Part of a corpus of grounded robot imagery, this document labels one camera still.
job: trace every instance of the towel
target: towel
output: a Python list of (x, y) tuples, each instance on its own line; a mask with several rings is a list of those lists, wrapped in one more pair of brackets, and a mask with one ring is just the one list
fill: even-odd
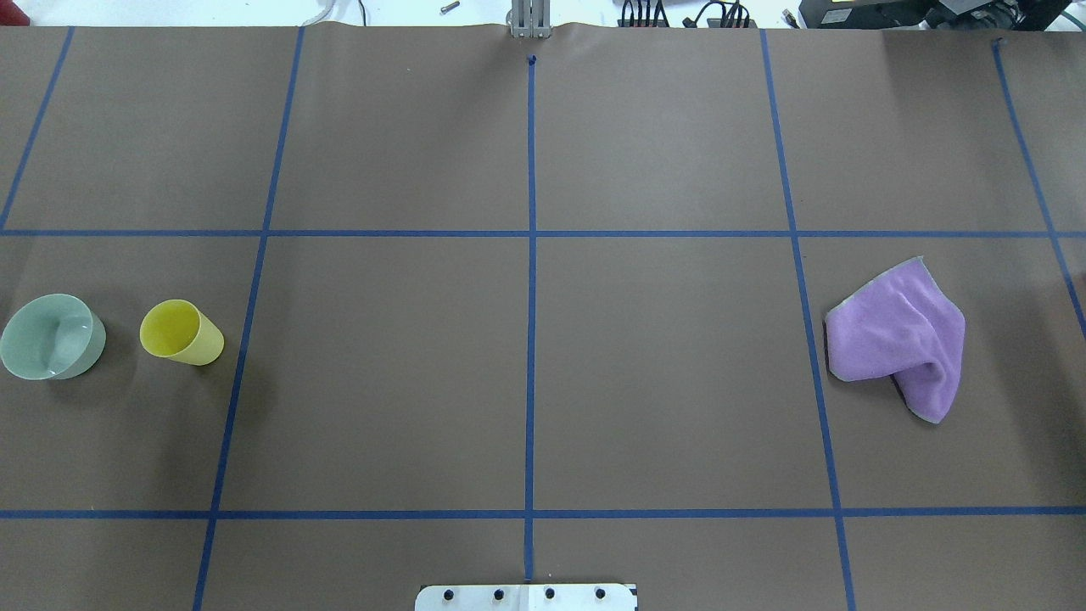
[(965, 317), (922, 256), (880, 273), (825, 316), (830, 372), (845, 382), (893, 375), (905, 404), (938, 424), (961, 382)]

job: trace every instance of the grid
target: grid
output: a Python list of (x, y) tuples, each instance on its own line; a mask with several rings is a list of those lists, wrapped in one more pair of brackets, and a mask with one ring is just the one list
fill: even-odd
[[(275, 229), (272, 226), (275, 211), (276, 194), (279, 183), (279, 173), (283, 158), (283, 150), (288, 140), (291, 119), (291, 106), (301, 64), (305, 28), (298, 29), (294, 43), (290, 79), (287, 86), (286, 102), (278, 133), (274, 167), (267, 189), (262, 228), (256, 229), (15, 229), (7, 228), (8, 218), (16, 201), (20, 182), (27, 164), (33, 160), (33, 149), (39, 128), (47, 115), (50, 99), (61, 77), (65, 58), (72, 44), (75, 28), (68, 28), (56, 60), (55, 67), (49, 80), (48, 88), (35, 117), (33, 128), (23, 150), (17, 169), (14, 174), (11, 189), (0, 213), (0, 236), (37, 236), (37, 237), (251, 237), (258, 238), (255, 266), (252, 271), (251, 285), (244, 315), (237, 366), (230, 391), (229, 408), (226, 416), (222, 447), (217, 462), (214, 491), (210, 508), (206, 511), (179, 510), (0, 510), (0, 520), (186, 520), (206, 522), (206, 534), (201, 556), (200, 570), (197, 578), (197, 589), (193, 598), (193, 609), (200, 609), (203, 603), (207, 573), (213, 560), (215, 532), (219, 521), (253, 521), (253, 520), (301, 520), (301, 521), (428, 521), (428, 520), (517, 520), (523, 523), (523, 567), (525, 580), (536, 578), (534, 571), (534, 522), (535, 520), (594, 520), (594, 519), (637, 519), (637, 520), (675, 520), (675, 519), (833, 519), (837, 540), (837, 551), (841, 562), (841, 576), (845, 591), (847, 608), (857, 608), (853, 586), (853, 567), (849, 559), (846, 537), (846, 518), (906, 518), (906, 517), (990, 517), (990, 515), (1086, 515), (1086, 506), (975, 506), (975, 507), (844, 507), (838, 491), (838, 480), (834, 460), (833, 442), (830, 421), (826, 415), (825, 398), (821, 367), (818, 358), (818, 344), (813, 317), (811, 314), (808, 284), (801, 251), (801, 239), (818, 238), (957, 238), (957, 239), (1048, 239), (1060, 266), (1066, 295), (1071, 301), (1079, 330), (1086, 336), (1086, 318), (1076, 292), (1073, 276), (1066, 257), (1060, 244), (1060, 238), (1079, 239), (1086, 237), (1086, 231), (1057, 230), (1052, 215), (1045, 200), (1041, 183), (1034, 166), (1030, 149), (1026, 144), (1011, 97), (1010, 85), (1003, 69), (1001, 43), (993, 44), (994, 69), (998, 74), (1002, 88), (1003, 101), (1009, 113), (1010, 124), (1018, 140), (1023, 162), (1028, 171), (1037, 204), (1045, 220), (1046, 230), (817, 230), (800, 229), (796, 219), (792, 186), (785, 157), (785, 139), (782, 135), (781, 117), (778, 107), (776, 92), (773, 80), (770, 47), (765, 31), (760, 33), (761, 54), (765, 68), (766, 87), (772, 117), (775, 152), (780, 170), (780, 186), (787, 217), (787, 230), (556, 230), (540, 229), (536, 221), (536, 126), (535, 126), (535, 75), (538, 69), (545, 69), (546, 55), (542, 58), (529, 54), (526, 62), (527, 73), (527, 168), (528, 168), (528, 213), (529, 228), (527, 230), (493, 230), (493, 229)], [(272, 238), (290, 237), (404, 237), (404, 238), (516, 238), (527, 240), (527, 371), (525, 397), (525, 489), (522, 510), (227, 510), (222, 509), (224, 481), (226, 478), (230, 444), (238, 412), (238, 403), (242, 394), (242, 380), (245, 371), (250, 335), (254, 314), (257, 308), (265, 255)], [(756, 238), (787, 239), (791, 244), (792, 258), (795, 267), (796, 289), (803, 314), (804, 331), (813, 383), (815, 400), (818, 408), (822, 450), (825, 461), (826, 480), (830, 491), (830, 508), (761, 508), (761, 509), (538, 509), (534, 499), (534, 459), (535, 459), (535, 335), (536, 335), (536, 282), (538, 282), (538, 243), (539, 240), (574, 239), (574, 238)]]

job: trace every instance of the plastic cup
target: plastic cup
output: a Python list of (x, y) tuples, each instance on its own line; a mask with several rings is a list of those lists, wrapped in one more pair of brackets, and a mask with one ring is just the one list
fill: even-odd
[(105, 348), (105, 327), (71, 294), (30, 301), (8, 321), (0, 360), (23, 380), (67, 380), (90, 369)]
[(139, 327), (139, 342), (155, 357), (206, 366), (223, 354), (223, 332), (184, 298), (163, 301)]

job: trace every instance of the bowl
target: bowl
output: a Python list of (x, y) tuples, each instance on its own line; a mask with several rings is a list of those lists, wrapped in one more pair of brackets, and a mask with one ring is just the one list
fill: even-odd
[(105, 348), (105, 328), (71, 294), (30, 301), (0, 335), (0, 360), (23, 380), (67, 380), (89, 370)]

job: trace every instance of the wire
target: wire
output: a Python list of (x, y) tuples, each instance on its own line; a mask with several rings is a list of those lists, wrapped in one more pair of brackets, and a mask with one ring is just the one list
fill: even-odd
[(1073, 24), (1077, 25), (1077, 26), (1078, 26), (1078, 29), (1081, 29), (1081, 30), (1083, 30), (1083, 31), (1086, 31), (1086, 24), (1084, 24), (1083, 22), (1081, 22), (1081, 21), (1078, 21), (1077, 18), (1075, 18), (1075, 16), (1074, 16), (1074, 15), (1072, 15), (1071, 13), (1069, 13), (1069, 12), (1066, 12), (1066, 11), (1063, 11), (1063, 12), (1062, 12), (1062, 13), (1060, 13), (1060, 14), (1061, 14), (1061, 15), (1063, 15), (1063, 18), (1065, 18), (1065, 20), (1068, 20), (1069, 22), (1071, 22), (1071, 23), (1073, 23)]
[(664, 10), (664, 0), (656, 0), (656, 12), (653, 14), (653, 27), (660, 26), (660, 17), (664, 17), (664, 27), (671, 27), (668, 23), (668, 13)]
[(697, 22), (702, 21), (702, 15), (705, 14), (706, 9), (714, 4), (718, 4), (720, 7), (720, 27), (750, 27), (750, 11), (748, 11), (746, 7), (740, 4), (738, 0), (735, 0), (734, 2), (709, 0), (702, 7), (702, 10), (697, 12), (696, 17), (693, 20), (690, 17), (683, 20), (683, 25), (686, 27), (697, 27)]
[(315, 16), (315, 17), (306, 21), (305, 23), (303, 23), (302, 27), (305, 27), (307, 25), (313, 25), (315, 23), (325, 21), (325, 17), (328, 16), (328, 13), (332, 12), (332, 9), (334, 9), (334, 8), (336, 8), (336, 0), (331, 0), (331, 2), (329, 2), (328, 5), (325, 7), (324, 11), (320, 11), (320, 13), (317, 16)]
[(792, 14), (792, 11), (785, 9), (781, 13), (781, 16), (784, 17), (784, 23), (788, 24), (788, 27), (799, 29), (799, 22), (796, 21), (796, 16)]

